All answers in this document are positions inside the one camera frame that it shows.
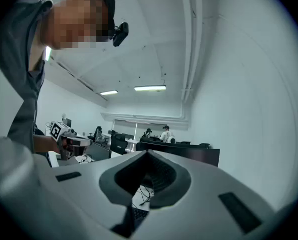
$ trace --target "white wall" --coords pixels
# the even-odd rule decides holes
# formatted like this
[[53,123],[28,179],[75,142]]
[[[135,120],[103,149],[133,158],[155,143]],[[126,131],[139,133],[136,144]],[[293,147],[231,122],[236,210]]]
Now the white wall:
[[44,80],[38,99],[36,124],[44,132],[45,123],[61,121],[62,114],[71,119],[71,127],[79,134],[86,136],[94,133],[97,126],[105,125],[101,116],[104,108],[83,99],[65,89]]
[[[181,115],[181,103],[179,100],[174,99],[129,99],[123,102],[119,100],[111,100],[107,107],[106,113],[117,113],[117,114],[125,114],[125,115],[139,115],[139,116],[148,116],[148,117],[179,117]],[[184,112],[186,118],[189,117],[189,109],[185,107]],[[170,126],[170,131],[175,136],[177,142],[180,141],[191,141],[192,136],[189,134],[187,129],[183,129],[176,124],[165,122],[165,125]],[[141,135],[143,135],[144,128],[149,128],[150,125],[142,127]],[[160,127],[161,130],[158,132],[157,130],[154,131],[154,135],[161,135],[164,131],[162,126]]]
[[130,98],[128,101],[110,101],[107,105],[106,112],[155,117],[178,117],[181,113],[180,108],[181,103],[179,101]]
[[219,168],[279,209],[298,195],[298,32],[273,0],[213,3],[193,143],[221,149]]
[[119,134],[121,133],[121,134],[134,135],[135,126],[136,126],[135,122],[115,120],[113,129],[117,131]]

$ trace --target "black cap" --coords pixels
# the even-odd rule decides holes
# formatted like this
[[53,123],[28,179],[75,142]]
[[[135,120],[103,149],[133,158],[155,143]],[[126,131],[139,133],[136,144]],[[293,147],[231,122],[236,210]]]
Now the black cap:
[[108,7],[108,31],[109,36],[114,35],[114,13],[115,13],[115,0],[103,0]]

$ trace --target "ceiling light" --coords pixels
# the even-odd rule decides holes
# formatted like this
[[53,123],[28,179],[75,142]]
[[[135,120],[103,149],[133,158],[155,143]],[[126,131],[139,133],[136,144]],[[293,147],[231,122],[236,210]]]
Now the ceiling light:
[[110,91],[106,91],[106,92],[101,92],[101,95],[109,95],[109,94],[116,94],[118,93],[118,91],[116,90],[110,90]]
[[159,90],[165,90],[167,87],[165,85],[149,85],[149,86],[137,86],[134,89],[136,91],[159,91]]
[[49,46],[47,46],[45,49],[45,60],[47,60],[47,61],[49,60],[50,53],[51,53],[51,48]]

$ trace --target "black slot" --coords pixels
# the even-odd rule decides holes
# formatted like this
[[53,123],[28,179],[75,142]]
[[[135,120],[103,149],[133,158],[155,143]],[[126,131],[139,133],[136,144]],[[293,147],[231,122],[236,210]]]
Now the black slot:
[[77,171],[74,171],[73,173],[71,172],[69,174],[66,173],[66,174],[58,175],[58,176],[56,176],[56,178],[59,182],[62,182],[64,180],[65,181],[68,180],[68,179],[70,180],[72,178],[76,178],[76,177],[79,177],[79,176],[81,176],[81,174]]
[[245,234],[261,225],[261,221],[232,192],[221,194],[219,198]]

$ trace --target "keyboard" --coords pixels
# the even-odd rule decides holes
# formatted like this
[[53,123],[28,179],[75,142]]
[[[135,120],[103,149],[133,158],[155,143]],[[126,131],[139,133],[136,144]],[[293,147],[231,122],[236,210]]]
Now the keyboard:
[[146,210],[141,210],[141,209],[137,209],[137,208],[133,208],[133,207],[132,207],[132,211],[133,211],[134,220],[137,220],[141,217],[145,218],[147,216],[147,214],[149,213]]

